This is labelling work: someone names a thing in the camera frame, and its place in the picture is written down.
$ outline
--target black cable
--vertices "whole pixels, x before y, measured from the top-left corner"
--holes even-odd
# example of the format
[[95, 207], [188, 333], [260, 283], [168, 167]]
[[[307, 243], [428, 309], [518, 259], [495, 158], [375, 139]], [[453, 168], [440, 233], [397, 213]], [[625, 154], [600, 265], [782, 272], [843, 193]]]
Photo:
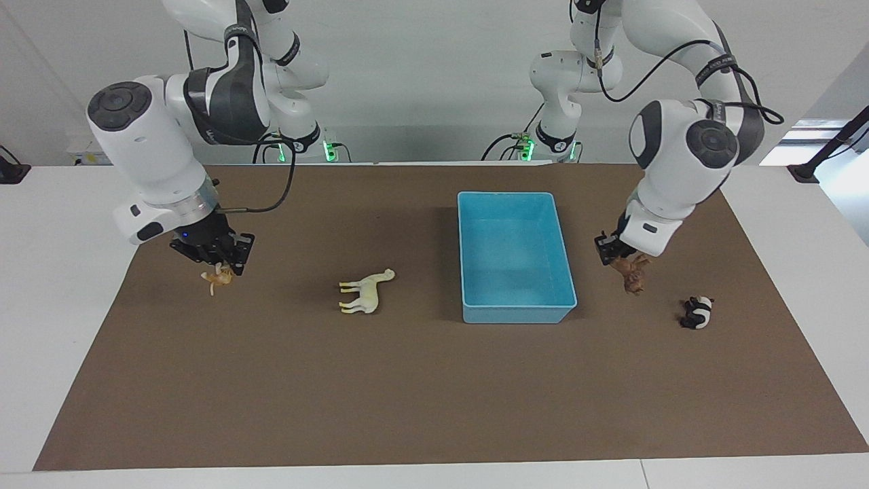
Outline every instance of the black cable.
[[8, 149], [6, 149], [6, 146], [3, 146], [2, 144], [0, 144], [0, 150], [3, 150], [6, 154], [8, 154], [9, 156], [11, 156], [12, 159], [15, 160], [15, 163], [17, 163], [17, 164], [21, 164], [21, 160], [18, 159], [18, 157], [16, 157], [14, 154], [12, 154], [12, 151], [9, 151]]
[[[594, 26], [594, 48], [596, 50], [600, 49], [600, 14], [601, 14], [601, 12], [602, 12], [602, 9], [598, 10], [597, 22]], [[684, 50], [685, 48], [689, 48], [691, 46], [694, 46], [696, 44], [707, 44], [707, 45], [711, 46], [711, 45], [713, 45], [713, 42], [706, 40], [706, 39], [696, 39], [694, 41], [684, 43], [681, 46], [679, 46], [678, 48], [670, 51], [640, 80], [640, 82], [631, 91], [629, 91], [627, 93], [627, 95], [625, 95], [624, 97], [620, 97], [620, 98], [612, 97], [609, 94], [609, 92], [607, 91], [607, 87], [604, 86], [604, 84], [603, 84], [603, 67], [601, 66], [597, 70], [598, 83], [600, 84], [600, 89], [601, 89], [601, 91], [603, 91], [604, 96], [610, 102], [615, 102], [617, 104], [624, 102], [625, 100], [628, 100], [634, 93], [636, 93], [636, 91], [639, 90], [640, 87], [642, 87], [643, 84], [645, 84], [648, 81], [648, 79], [654, 74], [654, 72], [657, 71], [661, 66], [663, 66], [666, 61], [668, 61], [671, 57], [676, 56], [676, 54], [678, 54], [679, 51]], [[772, 124], [772, 125], [784, 124], [785, 123], [784, 116], [782, 116], [778, 112], [774, 111], [773, 109], [770, 109], [769, 107], [765, 107], [763, 105], [763, 103], [760, 101], [760, 90], [758, 89], [757, 82], [754, 81], [754, 78], [751, 75], [749, 75], [747, 71], [741, 69], [739, 66], [734, 66], [734, 67], [732, 67], [732, 69], [735, 73], [743, 76], [746, 80], [748, 80], [748, 83], [752, 86], [752, 91], [754, 92], [754, 103], [751, 103], [751, 102], [725, 102], [724, 103], [725, 107], [742, 107], [744, 109], [754, 109], [754, 110], [759, 111], [760, 115], [769, 124]]]
[[497, 139], [495, 139], [495, 140], [494, 140], [494, 141], [489, 145], [489, 147], [486, 148], [486, 152], [483, 153], [483, 157], [480, 158], [480, 161], [486, 161], [486, 157], [487, 157], [488, 154], [489, 154], [489, 153], [494, 149], [494, 147], [495, 147], [496, 145], [498, 145], [498, 143], [500, 143], [501, 141], [503, 141], [503, 140], [505, 140], [505, 139], [509, 139], [509, 138], [511, 138], [511, 137], [513, 137], [512, 134], [505, 134], [505, 135], [503, 135], [503, 136], [498, 137]]
[[190, 51], [190, 34], [184, 30], [184, 46], [187, 47], [187, 62], [190, 64], [190, 71], [193, 71], [193, 53]]
[[513, 150], [513, 152], [516, 152], [516, 150], [521, 150], [521, 149], [522, 149], [521, 146], [510, 146], [509, 148], [505, 149], [503, 153], [501, 153], [501, 157], [498, 158], [498, 161], [504, 160], [504, 157], [507, 155], [507, 151]]
[[260, 139], [256, 142], [256, 146], [254, 148], [254, 157], [250, 160], [251, 164], [256, 164], [256, 159], [260, 156], [260, 148], [267, 144], [280, 144], [283, 143], [283, 139], [269, 139], [270, 137], [274, 137], [273, 134], [267, 133], [264, 136], [260, 137]]
[[[594, 24], [594, 48], [595, 48], [596, 50], [599, 50], [599, 49], [600, 49], [600, 14], [601, 14], [602, 12], [603, 12], [603, 9], [602, 9], [602, 8], [601, 8], [601, 9], [598, 9], [597, 22]], [[688, 48], [688, 47], [694, 46], [694, 45], [696, 45], [696, 44], [709, 44], [709, 45], [712, 45], [712, 41], [708, 41], [708, 40], [706, 40], [706, 39], [696, 39], [696, 40], [694, 40], [694, 41], [690, 41], [690, 42], [688, 42], [688, 43], [682, 44], [682, 45], [679, 46], [678, 48], [676, 48], [676, 49], [670, 51], [669, 54], [667, 54], [666, 56], [664, 56], [664, 57], [663, 57], [663, 58], [662, 58], [662, 59], [661, 59], [661, 60], [660, 60], [660, 61], [659, 61], [655, 66], [654, 66], [654, 68], [652, 68], [652, 69], [651, 69], [651, 70], [650, 70], [650, 71], [649, 71], [649, 72], [648, 72], [648, 73], [647, 73], [647, 74], [646, 74], [646, 75], [645, 75], [645, 76], [640, 80], [640, 82], [637, 84], [637, 86], [634, 87], [633, 90], [629, 91], [629, 92], [627, 93], [627, 95], [625, 95], [624, 97], [620, 97], [620, 98], [614, 98], [613, 96], [611, 96], [611, 95], [609, 94], [609, 91], [607, 90], [607, 87], [604, 86], [604, 84], [603, 84], [603, 66], [599, 66], [599, 67], [597, 67], [597, 75], [598, 75], [598, 83], [600, 84], [600, 90], [603, 91], [604, 96], [605, 96], [605, 97], [606, 97], [610, 102], [615, 102], [615, 103], [617, 103], [617, 104], [618, 104], [618, 103], [621, 103], [621, 102], [624, 102], [625, 100], [628, 100], [628, 99], [629, 99], [629, 98], [630, 98], [634, 93], [636, 93], [637, 90], [640, 89], [640, 87], [642, 87], [644, 84], [646, 84], [646, 82], [648, 81], [648, 79], [649, 79], [650, 77], [652, 77], [652, 75], [655, 73], [655, 71], [657, 71], [661, 66], [663, 66], [664, 63], [666, 63], [666, 62], [667, 62], [671, 57], [676, 56], [676, 54], [678, 54], [679, 51], [684, 50], [685, 48]]]
[[531, 124], [534, 124], [534, 120], [537, 118], [537, 116], [541, 114], [541, 111], [543, 110], [543, 105], [546, 105], [546, 102], [544, 102], [543, 104], [541, 104], [540, 107], [537, 108], [537, 111], [534, 113], [533, 116], [531, 116], [531, 120], [528, 121], [528, 124], [525, 126], [525, 130], [523, 132], [528, 132], [528, 129], [531, 129]]
[[[544, 105], [546, 105], [546, 102], [543, 102], [541, 104], [541, 106], [537, 108], [537, 111], [534, 113], [533, 116], [531, 116], [531, 120], [528, 121], [528, 124], [525, 126], [525, 130], [523, 132], [528, 132], [528, 129], [531, 128], [531, 124], [534, 124], [534, 120], [537, 118], [537, 116], [540, 115], [541, 111], [543, 110]], [[513, 155], [516, 154], [517, 149], [520, 149], [520, 148], [515, 148], [512, 151], [510, 151], [510, 157], [508, 159], [513, 159]]]
[[344, 144], [344, 143], [332, 143], [332, 147], [333, 147], [333, 148], [335, 148], [335, 147], [341, 147], [341, 148], [344, 148], [344, 150], [347, 152], [347, 160], [348, 160], [350, 163], [353, 163], [353, 157], [350, 156], [350, 148], [348, 148], [346, 144]]
[[835, 157], [840, 157], [840, 156], [844, 155], [845, 153], [847, 153], [848, 151], [854, 149], [854, 146], [856, 146], [857, 144], [859, 144], [859, 142], [862, 141], [863, 138], [866, 137], [867, 134], [869, 134], [869, 128], [866, 128], [866, 130], [863, 131], [863, 134], [861, 134], [860, 137], [858, 137], [856, 140], [854, 140], [854, 142], [851, 143], [850, 146], [848, 146], [847, 148], [845, 148], [845, 149], [842, 150], [842, 151], [839, 151], [838, 153], [832, 154], [832, 155], [830, 155], [830, 156], [824, 158], [824, 161], [826, 161], [826, 160], [828, 160], [828, 159], [835, 158]]
[[289, 189], [293, 186], [293, 176], [295, 175], [295, 146], [293, 146], [293, 141], [287, 137], [282, 137], [282, 141], [289, 148], [292, 157], [289, 162], [289, 175], [287, 176], [287, 186], [284, 187], [281, 198], [279, 198], [277, 202], [270, 205], [269, 207], [263, 207], [261, 209], [251, 209], [249, 207], [240, 207], [236, 209], [221, 209], [222, 214], [263, 214], [264, 212], [271, 212], [277, 209], [281, 206], [281, 204], [284, 203], [285, 200], [287, 200], [287, 195], [289, 195]]
[[274, 150], [274, 149], [280, 150], [281, 147], [280, 147], [280, 146], [275, 146], [274, 144], [269, 144], [268, 146], [266, 146], [265, 148], [263, 148], [263, 149], [262, 149], [262, 159], [260, 160], [260, 163], [262, 163], [262, 164], [266, 164], [266, 153], [268, 153], [269, 150]]
[[748, 74], [747, 71], [743, 70], [739, 66], [734, 66], [733, 71], [741, 75], [743, 78], [748, 80], [748, 83], [752, 86], [752, 91], [754, 92], [754, 104], [749, 104], [746, 102], [725, 102], [724, 105], [726, 107], [745, 107], [747, 109], [755, 109], [760, 111], [760, 115], [772, 125], [782, 125], [785, 123], [785, 118], [778, 112], [770, 109], [763, 105], [763, 102], [760, 101], [760, 90], [758, 89], [757, 82], [754, 81], [754, 78]]

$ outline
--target brown mat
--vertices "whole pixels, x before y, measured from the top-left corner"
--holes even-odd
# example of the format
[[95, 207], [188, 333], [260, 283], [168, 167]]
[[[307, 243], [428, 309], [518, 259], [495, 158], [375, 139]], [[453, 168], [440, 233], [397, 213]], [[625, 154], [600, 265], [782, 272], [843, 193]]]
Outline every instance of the brown mat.
[[[213, 168], [225, 205], [268, 204], [284, 168]], [[721, 195], [640, 298], [604, 268], [641, 173], [302, 167], [288, 203], [211, 298], [201, 267], [142, 246], [36, 470], [318, 466], [865, 452]], [[560, 325], [461, 322], [459, 191], [551, 191], [580, 306]], [[395, 269], [345, 316], [341, 279]], [[683, 330], [680, 301], [717, 299]]]

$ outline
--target blue plastic bin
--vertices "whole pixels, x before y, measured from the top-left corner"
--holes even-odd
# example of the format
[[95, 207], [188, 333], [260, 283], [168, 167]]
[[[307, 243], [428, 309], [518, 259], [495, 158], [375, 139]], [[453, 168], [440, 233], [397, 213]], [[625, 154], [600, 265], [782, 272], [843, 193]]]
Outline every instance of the blue plastic bin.
[[461, 299], [470, 324], [555, 324], [576, 290], [545, 192], [459, 194]]

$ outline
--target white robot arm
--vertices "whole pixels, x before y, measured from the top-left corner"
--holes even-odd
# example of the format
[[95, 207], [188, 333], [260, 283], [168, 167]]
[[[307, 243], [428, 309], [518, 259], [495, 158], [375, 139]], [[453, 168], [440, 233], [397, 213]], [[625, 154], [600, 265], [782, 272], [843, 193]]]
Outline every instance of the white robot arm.
[[195, 36], [223, 43], [227, 62], [112, 84], [91, 99], [96, 140], [136, 187], [115, 221], [134, 245], [174, 231], [173, 249], [241, 275], [255, 238], [229, 227], [190, 141], [259, 144], [276, 129], [294, 158], [316, 151], [320, 126], [296, 90], [323, 86], [328, 68], [288, 26], [286, 0], [163, 4]]
[[746, 88], [753, 80], [736, 64], [724, 34], [694, 0], [574, 0], [571, 40], [576, 51], [538, 57], [531, 70], [545, 103], [533, 134], [535, 156], [566, 161], [574, 145], [581, 93], [604, 92], [621, 79], [614, 36], [623, 28], [638, 49], [681, 64], [695, 76], [700, 99], [656, 100], [634, 119], [629, 143], [646, 172], [627, 201], [618, 228], [595, 240], [608, 265], [637, 251], [659, 256], [694, 207], [709, 198], [730, 170], [764, 137], [760, 106]]

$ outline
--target toy animal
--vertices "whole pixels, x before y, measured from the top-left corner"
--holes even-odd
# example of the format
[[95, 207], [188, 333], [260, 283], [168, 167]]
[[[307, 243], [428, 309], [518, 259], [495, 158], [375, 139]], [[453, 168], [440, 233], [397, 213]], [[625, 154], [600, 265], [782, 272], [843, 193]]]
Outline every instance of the toy animal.
[[204, 280], [208, 280], [211, 283], [211, 297], [215, 296], [215, 285], [229, 285], [232, 283], [233, 273], [232, 269], [229, 268], [229, 265], [226, 264], [217, 264], [215, 265], [214, 273], [203, 272], [200, 275]]
[[650, 263], [652, 261], [644, 253], [641, 253], [637, 258], [634, 258], [634, 261], [629, 261], [627, 258], [616, 258], [610, 266], [625, 278], [625, 292], [639, 296], [646, 286], [646, 273], [643, 268]]
[[341, 287], [342, 293], [359, 292], [359, 298], [349, 304], [339, 302], [341, 312], [345, 314], [353, 314], [354, 312], [365, 312], [371, 314], [377, 309], [380, 304], [380, 299], [377, 297], [377, 284], [387, 282], [395, 278], [395, 272], [386, 269], [383, 273], [369, 275], [358, 282], [341, 282], [338, 284]]
[[715, 299], [705, 297], [692, 297], [685, 302], [685, 317], [679, 324], [689, 330], [702, 330], [709, 325], [712, 316], [712, 304]]

